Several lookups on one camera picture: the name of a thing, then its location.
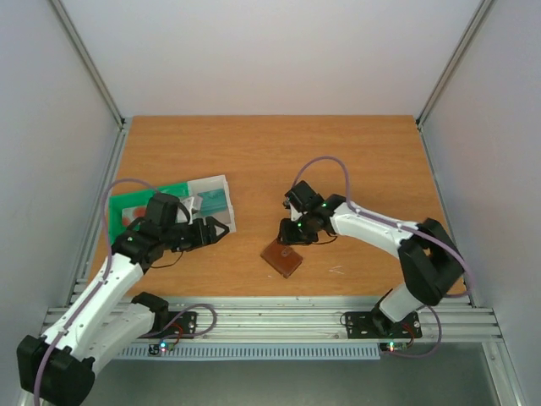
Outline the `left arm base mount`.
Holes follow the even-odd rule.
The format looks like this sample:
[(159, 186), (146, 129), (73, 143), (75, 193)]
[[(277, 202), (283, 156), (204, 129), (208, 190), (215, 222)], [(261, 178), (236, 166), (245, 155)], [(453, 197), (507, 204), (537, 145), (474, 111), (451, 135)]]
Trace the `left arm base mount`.
[(195, 333), (198, 313), (187, 311), (177, 317), (177, 312), (169, 311), (167, 315), (157, 316), (153, 327), (143, 335), (143, 338), (170, 339), (176, 337), (188, 337)]

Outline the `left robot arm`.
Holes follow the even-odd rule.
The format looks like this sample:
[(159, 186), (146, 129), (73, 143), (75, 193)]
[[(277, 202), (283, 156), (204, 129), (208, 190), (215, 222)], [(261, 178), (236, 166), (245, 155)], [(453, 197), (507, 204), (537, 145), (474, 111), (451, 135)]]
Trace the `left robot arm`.
[(228, 232), (214, 217), (193, 217), (177, 196), (152, 195), (145, 214), (117, 236), (101, 269), (64, 315), (39, 337), (22, 339), (16, 351), (22, 389), (36, 405), (80, 405), (98, 373), (134, 340), (158, 337), (165, 351), (170, 337), (197, 336), (177, 323), (181, 313), (173, 314), (168, 302), (154, 294), (138, 294), (120, 315), (106, 318), (165, 252), (203, 248)]

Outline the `brown leather card holder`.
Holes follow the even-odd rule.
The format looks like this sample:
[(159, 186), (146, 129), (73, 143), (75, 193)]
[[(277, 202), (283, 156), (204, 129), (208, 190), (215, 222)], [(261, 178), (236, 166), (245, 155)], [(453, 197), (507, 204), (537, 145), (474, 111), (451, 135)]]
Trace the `brown leather card holder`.
[(303, 257), (291, 246), (280, 244), (277, 240), (270, 243), (260, 257), (286, 279), (303, 263)]

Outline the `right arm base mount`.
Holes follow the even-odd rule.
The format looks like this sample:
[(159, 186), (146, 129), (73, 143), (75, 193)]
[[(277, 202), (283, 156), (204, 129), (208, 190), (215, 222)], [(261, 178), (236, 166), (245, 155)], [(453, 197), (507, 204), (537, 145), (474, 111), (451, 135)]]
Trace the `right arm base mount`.
[(371, 311), (348, 311), (340, 323), (346, 328), (348, 339), (406, 339), (423, 336), (417, 312), (409, 313), (402, 321), (392, 322)]

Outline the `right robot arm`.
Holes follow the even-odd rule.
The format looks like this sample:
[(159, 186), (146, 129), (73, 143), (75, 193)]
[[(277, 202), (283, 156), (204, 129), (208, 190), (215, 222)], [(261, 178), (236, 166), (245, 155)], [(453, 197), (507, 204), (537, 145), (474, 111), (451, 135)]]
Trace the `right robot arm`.
[(416, 310), (436, 306), (464, 273), (463, 260), (442, 224), (433, 218), (409, 222), (361, 207), (345, 195), (323, 197), (304, 181), (285, 193), (282, 245), (313, 245), (322, 233), (353, 239), (396, 261), (401, 281), (369, 312), (377, 337), (390, 337)]

